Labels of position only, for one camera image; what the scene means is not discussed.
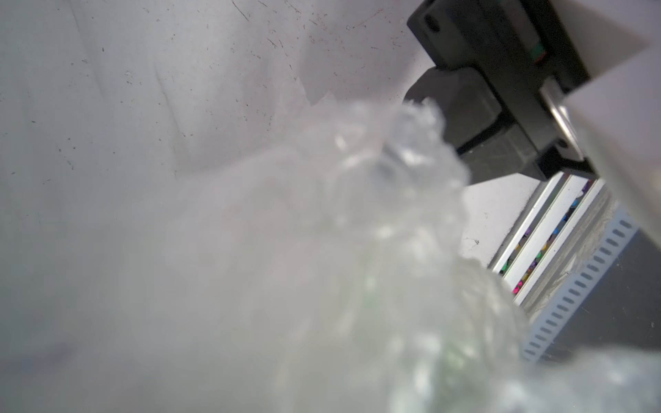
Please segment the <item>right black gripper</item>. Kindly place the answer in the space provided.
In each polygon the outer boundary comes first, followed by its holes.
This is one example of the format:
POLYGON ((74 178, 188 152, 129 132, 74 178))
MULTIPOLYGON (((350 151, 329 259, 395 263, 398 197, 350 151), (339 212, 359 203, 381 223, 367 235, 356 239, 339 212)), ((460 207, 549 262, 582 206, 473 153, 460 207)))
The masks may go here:
POLYGON ((433 61, 406 92, 481 183, 520 173, 594 178, 564 108, 588 73, 548 1, 425 1, 408 28, 433 61))

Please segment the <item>clear bubble wrap sheet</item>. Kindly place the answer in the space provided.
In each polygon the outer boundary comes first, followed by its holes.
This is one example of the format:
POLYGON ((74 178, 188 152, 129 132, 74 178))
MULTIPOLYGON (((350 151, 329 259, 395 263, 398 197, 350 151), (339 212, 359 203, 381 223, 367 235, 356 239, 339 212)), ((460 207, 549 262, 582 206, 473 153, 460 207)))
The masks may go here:
POLYGON ((311 113, 285 146, 143 199, 122 218, 125 361, 106 412, 657 412, 660 355, 523 360, 528 322, 464 258, 468 172, 433 103, 311 113), (465 369, 425 392, 368 375, 365 280, 461 277, 465 369))

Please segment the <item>green plastic wine glass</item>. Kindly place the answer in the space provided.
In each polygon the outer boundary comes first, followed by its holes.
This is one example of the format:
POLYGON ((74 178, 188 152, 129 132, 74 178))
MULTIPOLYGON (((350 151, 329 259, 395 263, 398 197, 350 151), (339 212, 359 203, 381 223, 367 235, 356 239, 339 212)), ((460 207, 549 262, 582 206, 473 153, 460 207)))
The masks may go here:
POLYGON ((478 340, 461 281, 450 273, 365 280, 352 342, 365 354, 369 376, 423 393, 466 368, 478 340))

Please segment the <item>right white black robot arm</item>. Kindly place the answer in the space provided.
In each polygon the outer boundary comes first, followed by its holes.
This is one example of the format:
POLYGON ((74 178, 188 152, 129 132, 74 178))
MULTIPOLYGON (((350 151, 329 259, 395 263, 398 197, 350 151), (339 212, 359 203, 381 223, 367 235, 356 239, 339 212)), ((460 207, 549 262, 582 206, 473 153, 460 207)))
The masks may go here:
POLYGON ((441 106, 473 182, 602 177, 659 241, 659 2, 424 1, 407 25, 434 64, 407 98, 441 106))

